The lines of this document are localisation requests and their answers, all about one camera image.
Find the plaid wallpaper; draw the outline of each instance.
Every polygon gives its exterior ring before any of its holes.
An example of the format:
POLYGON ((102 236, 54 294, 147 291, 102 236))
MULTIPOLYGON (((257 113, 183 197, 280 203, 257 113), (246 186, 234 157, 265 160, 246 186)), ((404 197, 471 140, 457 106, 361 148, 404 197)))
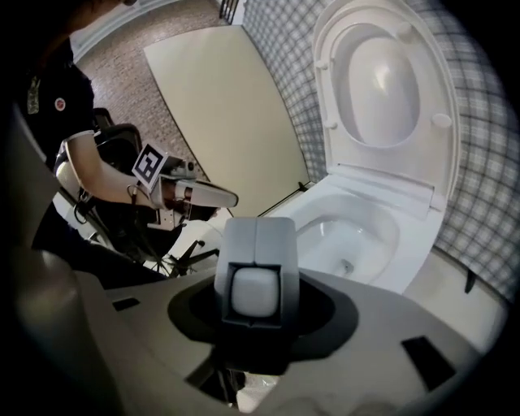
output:
MULTIPOLYGON (((309 176, 326 174, 311 51, 314 23, 332 0, 249 0, 244 28, 292 119, 309 176)), ((511 299, 520 265, 518 121, 486 54, 436 0, 405 0, 443 51, 461 115, 461 161, 437 247, 511 299)))

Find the toilet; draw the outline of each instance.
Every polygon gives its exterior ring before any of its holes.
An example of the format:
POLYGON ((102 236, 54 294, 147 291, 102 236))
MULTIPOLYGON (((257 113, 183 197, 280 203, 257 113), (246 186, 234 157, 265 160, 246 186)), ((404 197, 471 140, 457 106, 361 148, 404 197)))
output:
POLYGON ((269 215, 294 220, 301 268, 403 293, 457 178, 448 65, 400 0, 335 0, 313 54, 328 175, 269 215))

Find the toilet lid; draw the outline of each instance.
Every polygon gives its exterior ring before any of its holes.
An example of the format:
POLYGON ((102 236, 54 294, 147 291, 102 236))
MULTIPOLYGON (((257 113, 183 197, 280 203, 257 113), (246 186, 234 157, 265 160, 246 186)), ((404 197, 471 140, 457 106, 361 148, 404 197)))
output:
POLYGON ((456 96, 420 19, 402 2, 335 0, 313 43, 329 173, 408 180, 443 208, 457 178, 456 96))

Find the patch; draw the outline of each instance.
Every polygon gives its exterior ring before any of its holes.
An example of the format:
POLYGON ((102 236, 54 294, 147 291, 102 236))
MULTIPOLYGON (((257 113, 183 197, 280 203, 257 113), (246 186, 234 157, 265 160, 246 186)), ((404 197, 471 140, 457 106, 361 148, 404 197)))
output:
POLYGON ((65 100, 63 98, 56 98, 56 101, 54 102, 54 107, 58 111, 65 110, 65 100))

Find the tiled floor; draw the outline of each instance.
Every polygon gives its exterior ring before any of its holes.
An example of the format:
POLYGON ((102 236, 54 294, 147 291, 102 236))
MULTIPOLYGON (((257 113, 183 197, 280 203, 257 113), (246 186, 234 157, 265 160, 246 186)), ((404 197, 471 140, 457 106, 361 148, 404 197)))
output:
MULTIPOLYGON (((143 15, 94 46, 78 63, 92 80, 95 105, 107 108, 116 123, 132 123, 144 142, 195 162, 161 97, 143 49, 180 33, 218 26, 211 0, 182 0, 143 15)), ((197 173, 204 177, 197 167, 197 173)))

